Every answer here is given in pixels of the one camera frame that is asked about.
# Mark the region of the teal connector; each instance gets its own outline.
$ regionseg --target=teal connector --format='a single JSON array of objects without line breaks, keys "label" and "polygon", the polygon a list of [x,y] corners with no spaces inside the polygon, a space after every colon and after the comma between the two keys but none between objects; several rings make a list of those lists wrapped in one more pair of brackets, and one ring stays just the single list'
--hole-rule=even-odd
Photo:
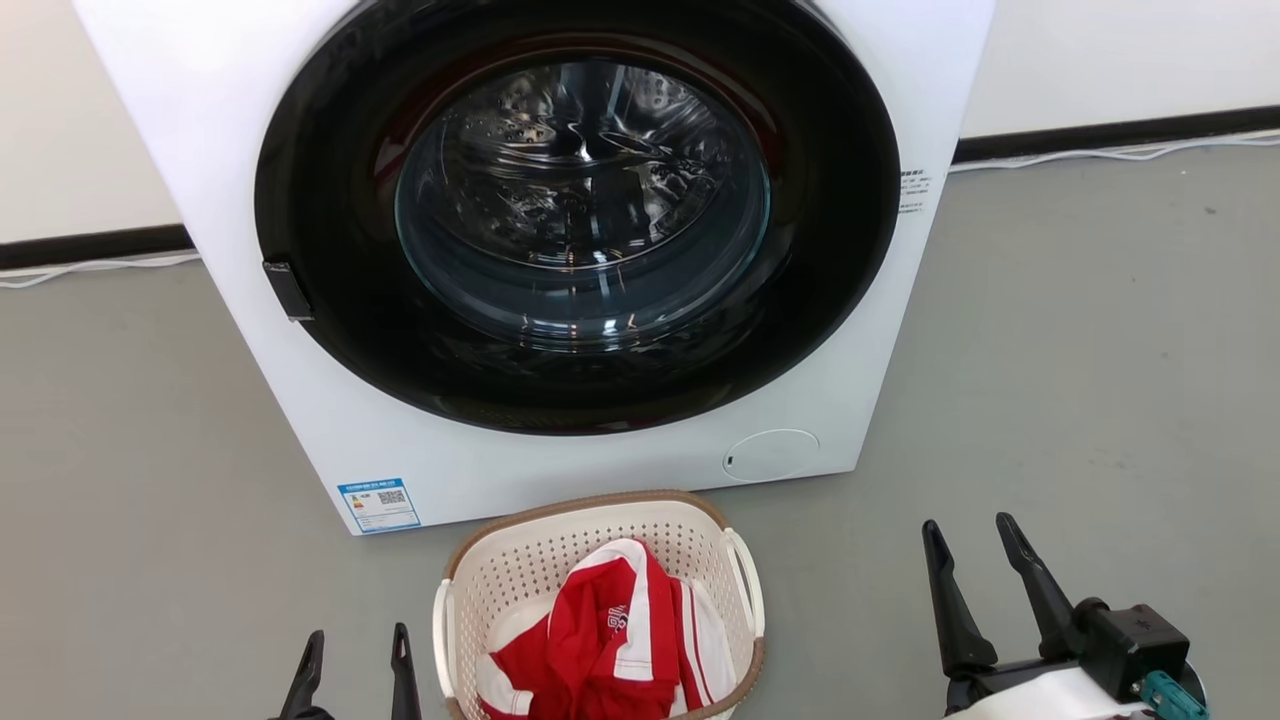
[{"label": "teal connector", "polygon": [[1161,670],[1142,680],[1142,692],[1138,694],[1155,708],[1156,717],[1161,720],[1210,720],[1208,710]]}]

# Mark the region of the black baseboard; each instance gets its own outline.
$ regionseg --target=black baseboard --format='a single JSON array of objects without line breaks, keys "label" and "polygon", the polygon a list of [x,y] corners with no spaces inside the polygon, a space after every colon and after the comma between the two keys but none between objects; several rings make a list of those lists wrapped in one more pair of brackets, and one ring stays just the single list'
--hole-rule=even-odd
[{"label": "black baseboard", "polygon": [[187,228],[157,225],[0,245],[0,270],[195,250]]},{"label": "black baseboard", "polygon": [[[1275,128],[1280,128],[1280,105],[1130,123],[966,137],[956,145],[952,161],[1000,160],[1065,150],[1097,150]],[[151,252],[183,252],[193,249],[191,236],[182,225],[28,240],[0,245],[0,270],[105,260]]]},{"label": "black baseboard", "polygon": [[956,154],[951,161],[1001,160],[1066,150],[1098,150],[1276,128],[1280,128],[1280,105],[1270,105],[1202,115],[966,137],[956,145]]}]

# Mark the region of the laundry basket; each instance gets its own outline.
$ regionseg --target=laundry basket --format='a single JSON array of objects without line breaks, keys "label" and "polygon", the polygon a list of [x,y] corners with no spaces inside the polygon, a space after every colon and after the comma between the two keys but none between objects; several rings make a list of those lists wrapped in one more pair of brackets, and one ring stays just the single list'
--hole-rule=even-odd
[{"label": "laundry basket", "polygon": [[654,491],[511,515],[462,543],[435,593],[431,626],[440,691],[456,720],[488,719],[476,698],[476,660],[497,624],[521,612],[541,616],[579,560],[618,538],[644,541],[669,575],[701,583],[724,623],[737,684],[714,705],[678,717],[733,714],[764,665],[764,602],[751,553],[707,501]]}]

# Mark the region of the white washing machine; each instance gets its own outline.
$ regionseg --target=white washing machine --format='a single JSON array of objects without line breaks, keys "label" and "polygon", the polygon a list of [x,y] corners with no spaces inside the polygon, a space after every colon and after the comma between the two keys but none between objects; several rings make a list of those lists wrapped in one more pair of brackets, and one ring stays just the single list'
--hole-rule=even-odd
[{"label": "white washing machine", "polygon": [[851,470],[993,0],[77,8],[361,534]]}]

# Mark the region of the blue label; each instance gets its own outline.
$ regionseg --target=blue label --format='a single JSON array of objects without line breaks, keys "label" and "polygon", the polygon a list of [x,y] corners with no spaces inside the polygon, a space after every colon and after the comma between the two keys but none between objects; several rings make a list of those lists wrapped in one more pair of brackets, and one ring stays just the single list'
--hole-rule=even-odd
[{"label": "blue label", "polygon": [[399,478],[338,486],[338,492],[364,534],[422,525],[408,497],[408,488]]}]

